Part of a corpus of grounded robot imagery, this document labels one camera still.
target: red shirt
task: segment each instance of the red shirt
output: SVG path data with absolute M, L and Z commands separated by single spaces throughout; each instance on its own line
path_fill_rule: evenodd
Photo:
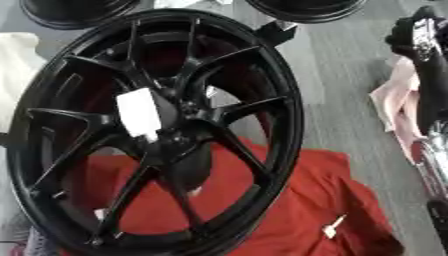
M 263 159 L 266 149 L 246 143 Z M 136 163 L 126 156 L 94 156 L 79 176 L 79 201 L 90 209 L 105 208 L 132 173 Z M 241 160 L 213 145 L 213 168 L 201 193 L 190 197 L 208 220 L 238 199 L 252 183 Z M 341 215 L 334 239 L 322 232 Z M 156 183 L 146 187 L 121 219 L 122 231 L 157 234 L 181 230 L 188 222 L 170 194 Z M 325 150 L 302 150 L 289 183 L 260 226 L 230 253 L 232 256 L 396 256 L 402 245 L 378 202 L 364 185 L 350 178 L 347 156 Z

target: wheel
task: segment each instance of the wheel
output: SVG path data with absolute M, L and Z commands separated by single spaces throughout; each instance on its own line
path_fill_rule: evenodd
M 209 85 L 240 102 L 212 106 Z M 130 136 L 117 109 L 117 95 L 146 88 L 162 120 L 155 142 Z M 229 128 L 249 115 L 268 138 L 265 160 Z M 9 136 L 17 198 L 34 225 L 62 247 L 98 256 L 217 255 L 256 227 L 285 186 L 302 143 L 303 108 L 291 70 L 250 28 L 200 11 L 152 10 L 94 29 L 61 51 L 23 95 Z M 210 143 L 240 158 L 253 184 L 205 221 L 187 192 L 209 175 Z M 67 184 L 74 169 L 105 147 L 132 157 L 136 167 L 98 219 L 74 203 Z M 185 168 L 186 161 L 197 162 L 195 168 Z M 126 209 L 155 182 L 171 193 L 189 227 L 158 235 L 120 230 Z
M 36 23 L 53 29 L 85 29 L 119 16 L 137 0 L 20 0 L 23 12 Z
M 279 20 L 322 23 L 342 19 L 361 9 L 367 0 L 247 0 L 252 6 Z

